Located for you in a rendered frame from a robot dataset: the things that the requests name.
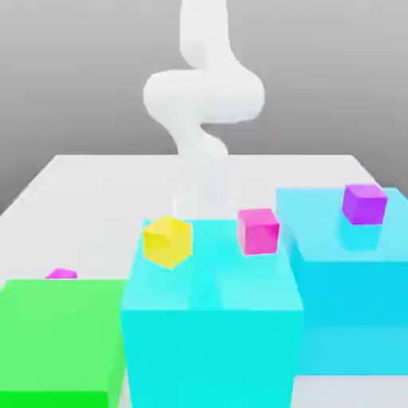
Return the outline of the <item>small yellow cube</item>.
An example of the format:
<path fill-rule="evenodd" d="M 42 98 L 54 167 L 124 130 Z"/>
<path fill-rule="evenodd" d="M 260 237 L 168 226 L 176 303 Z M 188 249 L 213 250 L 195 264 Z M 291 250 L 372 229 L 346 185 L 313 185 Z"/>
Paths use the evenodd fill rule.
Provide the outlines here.
<path fill-rule="evenodd" d="M 143 254 L 172 270 L 193 252 L 193 227 L 189 222 L 162 216 L 143 227 Z"/>

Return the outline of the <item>small pink cube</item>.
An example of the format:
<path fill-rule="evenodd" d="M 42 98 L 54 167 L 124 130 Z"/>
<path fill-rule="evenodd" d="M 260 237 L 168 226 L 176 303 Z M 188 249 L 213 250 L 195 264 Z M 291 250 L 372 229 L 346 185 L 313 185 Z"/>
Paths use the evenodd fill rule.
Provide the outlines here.
<path fill-rule="evenodd" d="M 245 256 L 278 250 L 280 223 L 270 208 L 243 209 L 237 214 L 237 239 Z"/>

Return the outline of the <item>small magenta cube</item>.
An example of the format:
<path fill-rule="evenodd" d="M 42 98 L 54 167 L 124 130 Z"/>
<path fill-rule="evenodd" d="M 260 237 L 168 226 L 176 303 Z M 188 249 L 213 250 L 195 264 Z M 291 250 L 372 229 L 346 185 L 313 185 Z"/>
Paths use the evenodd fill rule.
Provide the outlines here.
<path fill-rule="evenodd" d="M 45 276 L 49 280 L 76 280 L 77 272 L 70 269 L 57 268 Z"/>

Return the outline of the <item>small purple cube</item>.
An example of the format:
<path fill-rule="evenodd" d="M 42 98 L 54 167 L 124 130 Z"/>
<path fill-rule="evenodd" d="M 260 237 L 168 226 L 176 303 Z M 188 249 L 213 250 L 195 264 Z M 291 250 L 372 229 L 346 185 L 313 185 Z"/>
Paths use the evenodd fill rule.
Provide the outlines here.
<path fill-rule="evenodd" d="M 343 193 L 342 211 L 352 225 L 382 225 L 388 196 L 375 184 L 349 184 Z"/>

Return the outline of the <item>large turquoise box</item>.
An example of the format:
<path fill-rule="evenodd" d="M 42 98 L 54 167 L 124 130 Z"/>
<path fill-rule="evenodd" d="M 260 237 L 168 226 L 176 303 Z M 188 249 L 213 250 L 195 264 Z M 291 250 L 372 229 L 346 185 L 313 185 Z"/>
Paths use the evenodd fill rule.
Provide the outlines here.
<path fill-rule="evenodd" d="M 288 256 L 245 256 L 234 220 L 195 221 L 165 269 L 137 249 L 121 303 L 131 408 L 290 408 L 304 308 Z"/>

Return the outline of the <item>large sky blue box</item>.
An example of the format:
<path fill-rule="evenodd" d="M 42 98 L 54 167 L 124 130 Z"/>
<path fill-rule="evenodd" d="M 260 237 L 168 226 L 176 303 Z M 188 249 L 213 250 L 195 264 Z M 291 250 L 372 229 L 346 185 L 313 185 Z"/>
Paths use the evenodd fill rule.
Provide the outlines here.
<path fill-rule="evenodd" d="M 354 226 L 340 188 L 280 188 L 281 240 L 304 305 L 299 375 L 408 375 L 408 198 Z"/>

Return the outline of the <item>large green box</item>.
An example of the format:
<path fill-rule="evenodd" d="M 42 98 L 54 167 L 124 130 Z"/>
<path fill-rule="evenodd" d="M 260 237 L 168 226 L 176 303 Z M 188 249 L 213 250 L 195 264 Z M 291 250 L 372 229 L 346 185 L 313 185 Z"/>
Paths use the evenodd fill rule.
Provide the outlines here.
<path fill-rule="evenodd" d="M 0 408 L 119 408 L 124 280 L 0 288 Z"/>

